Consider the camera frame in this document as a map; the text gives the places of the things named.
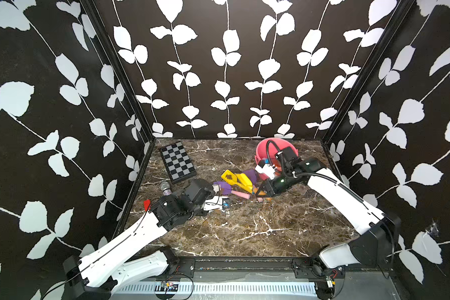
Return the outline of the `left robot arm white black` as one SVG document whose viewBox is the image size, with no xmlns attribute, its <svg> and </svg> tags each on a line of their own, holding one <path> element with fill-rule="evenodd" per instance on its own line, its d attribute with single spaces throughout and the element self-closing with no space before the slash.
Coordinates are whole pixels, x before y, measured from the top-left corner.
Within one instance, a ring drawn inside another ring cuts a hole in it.
<svg viewBox="0 0 450 300">
<path fill-rule="evenodd" d="M 82 258 L 68 258 L 63 264 L 67 298 L 108 300 L 127 285 L 174 274 L 180 259 L 168 246 L 146 257 L 133 259 L 133 256 L 191 218 L 206 215 L 206 203 L 219 193 L 219 186 L 194 179 L 184 190 L 151 203 L 133 225 L 105 246 Z"/>
</svg>

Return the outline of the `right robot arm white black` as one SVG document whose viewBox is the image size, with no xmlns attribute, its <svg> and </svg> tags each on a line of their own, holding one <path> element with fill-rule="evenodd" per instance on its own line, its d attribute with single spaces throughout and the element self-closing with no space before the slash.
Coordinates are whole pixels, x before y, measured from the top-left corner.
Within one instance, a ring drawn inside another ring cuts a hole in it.
<svg viewBox="0 0 450 300">
<path fill-rule="evenodd" d="M 274 147 L 276 151 L 267 151 L 267 161 L 258 164 L 267 178 L 256 196 L 272 198 L 302 183 L 325 198 L 358 234 L 348 242 L 326 246 L 315 254 L 310 265 L 317 274 L 348 265 L 393 267 L 400 218 L 387 215 L 358 196 L 320 160 L 301 159 L 291 147 L 280 148 L 274 141 L 267 141 L 266 147 Z"/>
</svg>

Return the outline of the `pink plastic bucket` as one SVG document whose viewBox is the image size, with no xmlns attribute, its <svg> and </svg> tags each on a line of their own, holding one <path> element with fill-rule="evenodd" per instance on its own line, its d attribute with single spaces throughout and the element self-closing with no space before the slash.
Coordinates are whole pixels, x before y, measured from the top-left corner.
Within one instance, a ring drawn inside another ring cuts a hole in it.
<svg viewBox="0 0 450 300">
<path fill-rule="evenodd" d="M 301 161 L 298 150 L 293 144 L 285 139 L 270 137 L 260 141 L 257 145 L 254 156 L 256 165 L 260 160 L 267 159 L 270 165 L 276 167 L 276 173 L 282 173 L 281 160 L 278 158 L 281 151 L 284 153 L 284 162 L 287 163 L 287 167 L 294 166 Z"/>
</svg>

